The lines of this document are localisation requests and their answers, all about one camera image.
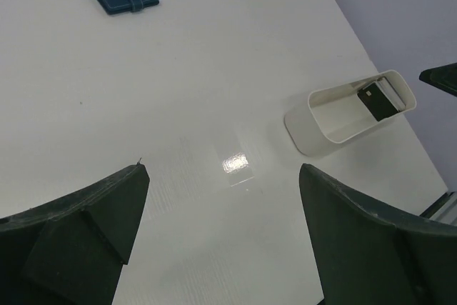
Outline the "black credit card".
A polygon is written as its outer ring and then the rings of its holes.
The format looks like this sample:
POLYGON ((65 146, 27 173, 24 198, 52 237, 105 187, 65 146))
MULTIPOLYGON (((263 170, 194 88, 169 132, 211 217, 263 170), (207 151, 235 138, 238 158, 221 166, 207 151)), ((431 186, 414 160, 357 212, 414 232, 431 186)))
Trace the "black credit card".
POLYGON ((373 81, 359 89, 357 96, 377 121, 382 121, 399 113, 399 110, 383 92, 378 81, 373 81))

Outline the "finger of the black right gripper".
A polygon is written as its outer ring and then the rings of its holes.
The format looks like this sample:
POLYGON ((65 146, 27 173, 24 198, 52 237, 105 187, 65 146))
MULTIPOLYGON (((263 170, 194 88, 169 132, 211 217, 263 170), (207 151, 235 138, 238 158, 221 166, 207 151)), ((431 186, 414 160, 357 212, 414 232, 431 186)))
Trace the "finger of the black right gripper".
POLYGON ((457 64, 422 71, 419 80, 457 97, 457 64))

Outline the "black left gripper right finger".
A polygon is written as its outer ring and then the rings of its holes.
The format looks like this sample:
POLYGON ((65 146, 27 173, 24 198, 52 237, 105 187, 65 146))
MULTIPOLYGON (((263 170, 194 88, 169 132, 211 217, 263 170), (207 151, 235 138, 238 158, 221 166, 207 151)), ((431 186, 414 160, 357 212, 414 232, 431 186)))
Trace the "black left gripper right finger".
POLYGON ((299 189, 322 304, 455 304, 456 227, 361 193, 311 164, 299 189))

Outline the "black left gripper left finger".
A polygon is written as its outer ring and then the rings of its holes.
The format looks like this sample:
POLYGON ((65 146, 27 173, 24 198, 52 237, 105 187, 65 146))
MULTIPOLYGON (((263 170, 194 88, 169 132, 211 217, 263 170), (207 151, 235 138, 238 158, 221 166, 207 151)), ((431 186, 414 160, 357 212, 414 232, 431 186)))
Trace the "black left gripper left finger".
POLYGON ((111 304, 149 188, 143 164, 1 219, 2 304, 111 304))

